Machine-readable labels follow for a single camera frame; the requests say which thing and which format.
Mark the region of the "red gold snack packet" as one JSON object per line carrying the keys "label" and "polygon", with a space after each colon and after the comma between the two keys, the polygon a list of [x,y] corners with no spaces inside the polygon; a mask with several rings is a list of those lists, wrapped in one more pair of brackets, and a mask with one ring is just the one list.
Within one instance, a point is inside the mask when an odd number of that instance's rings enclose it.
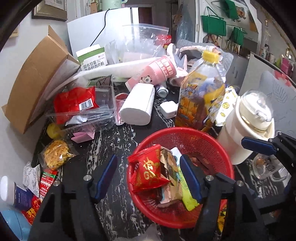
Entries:
{"label": "red gold snack packet", "polygon": [[170,183],[161,174],[161,145],[153,145],[128,157],[129,164],[136,164],[129,183],[133,193],[156,189]]}

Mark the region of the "grey leaf pattern chair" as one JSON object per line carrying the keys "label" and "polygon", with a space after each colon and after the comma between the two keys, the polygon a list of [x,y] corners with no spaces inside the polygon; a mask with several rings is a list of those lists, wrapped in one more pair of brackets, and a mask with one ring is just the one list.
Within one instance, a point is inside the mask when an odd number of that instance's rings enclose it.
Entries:
{"label": "grey leaf pattern chair", "polygon": [[275,130],[295,138],[295,88],[265,71],[260,77],[259,91],[271,102]]}

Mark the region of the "green yellow drink sachet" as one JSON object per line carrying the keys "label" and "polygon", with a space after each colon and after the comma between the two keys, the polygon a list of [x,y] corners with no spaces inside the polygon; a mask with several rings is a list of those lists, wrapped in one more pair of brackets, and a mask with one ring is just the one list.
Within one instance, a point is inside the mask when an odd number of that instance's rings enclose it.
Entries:
{"label": "green yellow drink sachet", "polygon": [[181,187],[182,187],[182,202],[184,203],[188,211],[192,211],[199,205],[199,203],[197,202],[196,199],[192,197],[189,187],[187,185],[187,182],[185,180],[185,177],[182,173],[182,170],[180,167],[180,158],[182,154],[180,153],[177,147],[172,148],[171,153],[175,157],[177,168],[178,168],[178,178],[180,180]]}

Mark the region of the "red bag in container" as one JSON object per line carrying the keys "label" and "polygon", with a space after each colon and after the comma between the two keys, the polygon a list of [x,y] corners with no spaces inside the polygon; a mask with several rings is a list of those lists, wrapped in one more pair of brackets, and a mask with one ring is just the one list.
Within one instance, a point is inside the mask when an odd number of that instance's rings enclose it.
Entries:
{"label": "red bag in container", "polygon": [[59,93],[53,100],[56,123],[62,125],[70,120],[70,113],[99,108],[95,101],[95,87],[75,87],[74,89]]}

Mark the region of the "clear plastic container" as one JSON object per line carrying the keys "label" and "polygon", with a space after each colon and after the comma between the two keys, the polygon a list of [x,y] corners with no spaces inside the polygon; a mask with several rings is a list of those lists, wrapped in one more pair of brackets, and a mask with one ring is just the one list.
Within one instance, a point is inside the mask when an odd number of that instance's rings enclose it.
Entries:
{"label": "clear plastic container", "polygon": [[113,86],[94,87],[95,101],[99,108],[70,113],[70,120],[62,125],[56,123],[53,101],[49,104],[45,116],[59,126],[63,137],[74,139],[79,134],[92,136],[97,131],[108,130],[115,125],[116,105]]}

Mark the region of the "red long snack stick packet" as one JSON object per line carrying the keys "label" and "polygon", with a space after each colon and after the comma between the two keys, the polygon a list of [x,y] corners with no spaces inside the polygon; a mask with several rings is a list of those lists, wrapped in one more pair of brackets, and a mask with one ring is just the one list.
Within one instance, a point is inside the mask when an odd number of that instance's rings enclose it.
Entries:
{"label": "red long snack stick packet", "polygon": [[58,172],[57,170],[51,170],[51,169],[46,169],[43,171],[43,174],[40,180],[40,185],[39,185],[39,190],[40,190],[39,198],[41,199],[41,201],[43,201],[49,188],[52,186],[53,182],[55,181],[57,172]]}

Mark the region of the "large clear zip bag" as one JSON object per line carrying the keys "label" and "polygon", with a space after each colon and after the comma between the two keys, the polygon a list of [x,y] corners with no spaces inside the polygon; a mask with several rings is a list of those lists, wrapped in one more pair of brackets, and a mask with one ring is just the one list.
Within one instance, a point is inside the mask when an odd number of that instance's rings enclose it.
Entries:
{"label": "large clear zip bag", "polygon": [[149,24],[121,26],[116,36],[105,45],[108,64],[124,63],[166,54],[164,45],[169,28]]}

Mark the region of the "yellow snack mix bag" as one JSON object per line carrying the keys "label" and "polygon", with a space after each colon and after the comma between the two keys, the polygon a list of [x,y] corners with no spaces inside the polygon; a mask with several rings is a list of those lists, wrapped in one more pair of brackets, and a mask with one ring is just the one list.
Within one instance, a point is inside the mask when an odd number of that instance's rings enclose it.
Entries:
{"label": "yellow snack mix bag", "polygon": [[55,171],[77,155],[78,152],[69,141],[58,139],[50,142],[38,157],[44,169]]}

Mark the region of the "glass mug with cat print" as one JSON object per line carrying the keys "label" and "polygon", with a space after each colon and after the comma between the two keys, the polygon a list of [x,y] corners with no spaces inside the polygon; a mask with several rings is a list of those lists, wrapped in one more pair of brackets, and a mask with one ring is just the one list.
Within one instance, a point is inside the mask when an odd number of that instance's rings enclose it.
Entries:
{"label": "glass mug with cat print", "polygon": [[[255,177],[259,180],[270,178],[273,182],[282,182],[290,177],[283,164],[274,156],[266,156],[263,154],[257,154],[251,162],[252,170]],[[281,177],[274,176],[275,173],[281,173],[285,171],[285,174]]]}

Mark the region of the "white charger cube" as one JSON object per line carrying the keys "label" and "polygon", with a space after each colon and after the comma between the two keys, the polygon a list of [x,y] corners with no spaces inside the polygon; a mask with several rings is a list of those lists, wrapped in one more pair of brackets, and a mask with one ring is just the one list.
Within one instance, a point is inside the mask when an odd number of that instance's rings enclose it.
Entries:
{"label": "white charger cube", "polygon": [[160,112],[166,119],[174,118],[177,114],[178,103],[174,101],[165,101],[160,104]]}

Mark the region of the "cardboard box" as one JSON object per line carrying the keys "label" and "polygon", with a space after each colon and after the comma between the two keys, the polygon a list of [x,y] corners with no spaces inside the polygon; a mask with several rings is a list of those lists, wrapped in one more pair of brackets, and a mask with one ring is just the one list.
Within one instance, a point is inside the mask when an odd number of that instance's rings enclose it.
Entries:
{"label": "cardboard box", "polygon": [[46,101],[80,68],[64,41],[51,26],[48,35],[22,65],[3,112],[11,125],[24,134],[44,112]]}

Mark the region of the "brown striped snack packet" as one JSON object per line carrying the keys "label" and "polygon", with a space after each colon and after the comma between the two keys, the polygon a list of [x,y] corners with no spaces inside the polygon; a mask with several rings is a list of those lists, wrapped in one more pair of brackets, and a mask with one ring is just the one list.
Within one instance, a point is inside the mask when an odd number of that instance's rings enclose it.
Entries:
{"label": "brown striped snack packet", "polygon": [[158,207],[165,208],[182,200],[183,192],[175,157],[169,149],[162,146],[160,162],[161,174],[169,180],[168,184],[162,186],[162,198],[158,204]]}

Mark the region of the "red cola bottle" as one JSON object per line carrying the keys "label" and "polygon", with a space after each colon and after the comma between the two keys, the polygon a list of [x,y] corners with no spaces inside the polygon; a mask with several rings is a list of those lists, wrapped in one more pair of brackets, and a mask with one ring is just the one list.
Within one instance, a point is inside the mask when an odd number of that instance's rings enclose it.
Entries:
{"label": "red cola bottle", "polygon": [[162,37],[162,40],[164,42],[163,48],[167,49],[168,45],[170,45],[172,42],[172,37],[171,37],[171,35],[166,35],[166,36]]}

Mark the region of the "yellow lemon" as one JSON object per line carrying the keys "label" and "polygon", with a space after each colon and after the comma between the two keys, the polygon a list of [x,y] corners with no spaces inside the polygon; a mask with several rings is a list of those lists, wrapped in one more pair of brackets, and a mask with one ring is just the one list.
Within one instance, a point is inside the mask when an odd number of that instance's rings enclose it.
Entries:
{"label": "yellow lemon", "polygon": [[47,135],[53,140],[62,138],[61,129],[55,123],[50,123],[47,127]]}

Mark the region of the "yellow peanut snack bag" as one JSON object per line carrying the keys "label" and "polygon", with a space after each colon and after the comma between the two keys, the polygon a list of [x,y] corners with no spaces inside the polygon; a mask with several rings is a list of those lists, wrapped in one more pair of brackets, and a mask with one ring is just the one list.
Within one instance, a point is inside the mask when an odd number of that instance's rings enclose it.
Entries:
{"label": "yellow peanut snack bag", "polygon": [[226,218],[226,210],[227,210],[227,205],[224,205],[222,210],[219,213],[217,224],[218,224],[218,229],[222,233],[223,228],[224,228],[224,223],[225,223],[225,218]]}

